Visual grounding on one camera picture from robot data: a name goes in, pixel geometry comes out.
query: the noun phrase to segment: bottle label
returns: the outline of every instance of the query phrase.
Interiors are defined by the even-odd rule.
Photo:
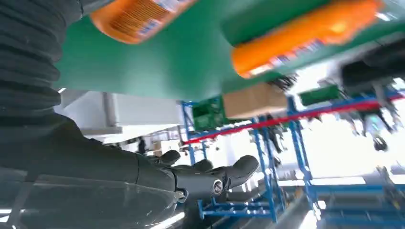
[[[167,11],[175,13],[179,8],[179,5],[185,2],[185,0],[153,0],[160,7]]]
[[[146,23],[146,25],[145,25],[145,27],[143,27],[143,29],[138,31],[138,34],[141,36],[146,36],[150,31],[152,31],[158,25],[160,25],[160,21],[152,19],[148,23]]]
[[[270,71],[273,68],[282,66],[282,65],[290,62],[291,60],[296,59],[297,57],[306,55],[311,52],[316,52],[323,46],[324,46],[324,43],[322,41],[316,39],[313,42],[310,42],[309,44],[299,46],[288,53],[285,53],[285,54],[282,54],[282,55],[279,55],[279,56],[276,56],[276,57],[270,59],[268,64],[265,64],[263,66],[260,66],[260,67],[257,67],[255,69],[251,70],[245,76],[245,78],[250,78],[252,75],[259,75],[261,73]]]
[[[132,37],[147,36],[170,13],[152,0],[137,0],[112,20],[111,27]]]

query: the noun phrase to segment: white wall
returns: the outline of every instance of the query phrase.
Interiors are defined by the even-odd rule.
[[[122,94],[105,96],[101,92],[87,92],[65,108],[56,107],[55,111],[73,119],[84,135],[104,143],[126,141],[180,123],[175,100]]]
[[[180,123],[175,100],[142,98],[112,94],[116,108],[116,125],[161,125]]]

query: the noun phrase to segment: cardboard box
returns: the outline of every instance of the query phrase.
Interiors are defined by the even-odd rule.
[[[225,94],[223,100],[226,117],[230,119],[252,118],[287,108],[284,92],[267,83]]]

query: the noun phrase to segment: metal screw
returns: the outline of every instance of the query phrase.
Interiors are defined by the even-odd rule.
[[[220,181],[220,180],[214,181],[214,186],[213,186],[214,194],[216,194],[216,195],[221,194],[223,188],[224,187],[222,185],[222,181]]]

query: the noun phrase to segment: blue metal frame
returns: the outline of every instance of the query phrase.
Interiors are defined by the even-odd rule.
[[[388,92],[389,97],[395,97],[402,94],[403,91],[399,92]],[[366,97],[361,99],[354,99],[344,102],[339,102],[333,104],[330,107],[339,107],[341,105],[357,103],[359,101],[374,101],[375,97]],[[295,101],[292,97],[288,99],[288,115],[301,114],[296,109]],[[306,110],[304,112],[309,112],[317,109]],[[304,174],[305,190],[307,193],[307,199],[309,201],[310,207],[316,212],[320,213],[319,224],[329,223],[335,225],[354,225],[354,226],[390,226],[390,227],[401,227],[405,226],[405,211],[397,210],[389,203],[383,205],[381,208],[370,208],[366,206],[358,206],[356,208],[339,208],[334,207],[333,204],[328,204],[326,209],[320,209],[318,205],[318,193],[383,193],[384,185],[312,185],[311,180],[313,179],[306,150],[304,147],[304,141],[301,133],[301,129],[298,121],[292,121],[289,124],[291,129],[294,148],[297,155],[297,162],[301,172]],[[405,185],[395,185],[399,190],[405,190]]]
[[[200,135],[191,135],[190,134],[190,127],[189,125],[192,124],[192,121],[190,120],[187,112],[186,112],[186,108],[188,106],[192,106],[194,105],[194,103],[186,103],[186,102],[182,102],[181,106],[182,106],[182,113],[184,116],[184,126],[185,126],[185,130],[186,130],[186,135],[187,138],[190,140],[191,138],[194,137],[199,137],[201,135],[207,134],[207,131],[203,132]],[[217,130],[215,131],[208,131],[208,133],[215,133],[217,132]],[[264,162],[264,158],[263,158],[263,151],[262,148],[260,146],[260,140],[259,140],[259,133],[257,129],[254,129],[254,136],[255,136],[255,140],[256,140],[256,146],[257,146],[257,151],[259,153],[259,158],[260,158],[260,166],[261,166],[261,171],[262,173],[265,175],[264,176],[264,183],[266,186],[266,192],[265,192],[265,197],[267,198],[267,203],[216,203],[215,199],[212,199],[211,204],[206,207],[206,208],[202,208],[202,201],[199,200],[199,208],[200,208],[200,217],[204,218],[204,216],[206,215],[211,215],[211,216],[231,216],[231,217],[268,217],[268,218],[272,218],[272,220],[274,222],[277,222],[277,213],[279,211],[283,211],[285,208],[285,203],[284,203],[284,199],[283,199],[283,195],[281,193],[281,188],[278,185],[278,181],[277,181],[277,173],[276,173],[276,168],[274,166],[274,159],[273,159],[273,154],[270,150],[270,146],[269,146],[269,139],[268,139],[268,134],[267,131],[264,131],[264,142],[266,144],[266,148],[267,148],[267,152],[268,152],[268,157],[269,157],[269,168],[272,171],[272,177],[269,177],[266,174],[266,165]],[[190,149],[190,160],[191,163],[194,164],[195,163],[195,157],[194,157],[194,151],[192,150],[192,148],[189,146]],[[206,145],[204,142],[202,142],[202,151],[204,153],[204,158],[207,158],[207,154],[206,154]],[[275,184],[275,190],[277,193],[277,203],[275,203],[275,201],[273,200],[273,188],[271,187],[271,181],[270,179],[273,178],[274,179],[274,184]]]
[[[405,95],[405,90],[400,90],[397,92],[392,92],[389,91],[386,93],[388,98],[395,98],[398,96],[404,96]],[[334,103],[332,105],[327,105],[327,106],[322,106],[322,107],[317,107],[317,108],[311,108],[311,109],[305,109],[303,111],[297,111],[295,101],[293,97],[288,98],[288,116],[294,116],[294,115],[307,115],[310,114],[314,111],[321,111],[324,109],[336,109],[340,108],[343,106],[347,105],[353,105],[361,102],[373,102],[376,101],[375,96],[367,96],[367,97],[361,97],[361,98],[354,98],[350,100],[345,100],[341,102]],[[195,135],[190,135],[189,134],[189,122],[188,120],[190,119],[187,116],[187,113],[185,111],[185,107],[187,106],[192,106],[193,103],[182,103],[182,110],[183,110],[183,115],[184,115],[184,120],[185,120],[185,128],[187,132],[187,137],[188,139],[193,139],[197,137],[203,137],[206,135],[210,135],[213,133],[218,133],[224,130],[229,130],[233,128],[223,128],[221,130],[212,130],[212,131],[204,131],[200,134],[195,134]],[[356,219],[356,218],[350,218],[348,217],[353,211],[347,211],[346,209],[343,209],[343,215],[342,217],[336,217],[336,216],[329,216],[328,211],[320,211],[320,207],[318,206],[318,193],[320,192],[382,192],[384,187],[382,185],[354,185],[354,186],[315,186],[311,184],[312,180],[312,174],[309,168],[309,162],[307,158],[307,153],[304,147],[304,141],[299,125],[299,121],[291,121],[289,123],[289,127],[292,133],[292,138],[293,138],[293,143],[294,143],[294,148],[296,151],[296,156],[297,156],[297,162],[298,166],[301,170],[301,172],[304,174],[304,183],[305,183],[305,190],[307,193],[307,198],[310,204],[310,207],[314,210],[314,212],[321,212],[323,213],[322,216],[322,221],[326,221],[329,223],[334,223],[334,224],[353,224],[353,225],[389,225],[389,226],[398,226],[398,225],[403,225],[404,219],[403,217],[399,217],[397,219],[388,219],[386,221],[378,221],[375,222],[375,220],[361,220],[361,219]],[[265,175],[264,177],[264,182],[266,186],[266,197],[268,199],[268,204],[266,203],[265,205],[263,204],[231,204],[231,203],[225,203],[225,204],[218,204],[215,202],[215,200],[212,201],[212,203],[206,207],[202,208],[202,202],[199,201],[199,208],[200,208],[200,216],[201,218],[204,218],[205,215],[215,215],[215,216],[236,216],[236,217],[271,217],[274,222],[277,221],[277,213],[280,210],[284,209],[284,204],[283,204],[283,198],[281,195],[281,190],[278,186],[277,183],[277,174],[276,174],[276,169],[274,167],[274,160],[273,160],[273,155],[270,150],[270,145],[268,142],[268,136],[266,131],[264,131],[264,138],[266,139],[265,142],[265,147],[268,151],[268,156],[269,156],[269,162],[270,162],[270,167],[271,171],[273,174],[273,179],[275,180],[275,188],[277,189],[277,197],[280,200],[280,203],[275,204],[273,200],[273,189],[271,187],[271,183],[269,181],[269,177],[266,174],[266,168],[265,168],[265,163],[262,155],[262,149],[260,146],[259,142],[259,137],[258,137],[258,130],[254,129],[254,135],[255,135],[255,140],[256,140],[256,145],[257,145],[257,150],[259,152],[259,158],[260,158],[260,165],[263,174]],[[195,158],[193,155],[192,149],[190,150],[190,160],[192,164],[195,163]],[[399,189],[405,190],[405,185],[400,185],[396,186]],[[369,215],[368,212],[370,212],[370,209],[361,209],[365,215]]]
[[[189,129],[189,122],[192,124],[190,117],[187,115],[186,108],[188,106],[192,105],[192,103],[187,103],[187,102],[181,102],[181,111],[183,112],[183,119],[184,119],[184,128],[186,129],[186,136],[187,140],[191,139],[190,136],[190,129]],[[194,149],[192,148],[191,145],[188,147],[189,149],[189,156],[190,156],[190,162],[191,165],[195,164],[195,156],[194,156]]]
[[[264,120],[265,120],[264,117],[259,118],[259,121],[264,121]],[[275,185],[275,188],[276,188],[277,197],[278,197],[278,199],[280,201],[281,208],[283,210],[285,210],[286,207],[285,207],[284,198],[283,198],[283,195],[281,193],[281,188],[278,185],[277,170],[276,170],[276,165],[274,164],[274,155],[273,155],[273,152],[271,152],[271,148],[270,148],[270,137],[268,135],[268,130],[267,130],[267,128],[262,128],[262,131],[263,131],[263,141],[265,143],[265,147],[266,147],[266,150],[267,150],[268,163],[269,163],[269,166],[271,168],[271,175],[272,175],[272,178],[274,180],[274,185]]]

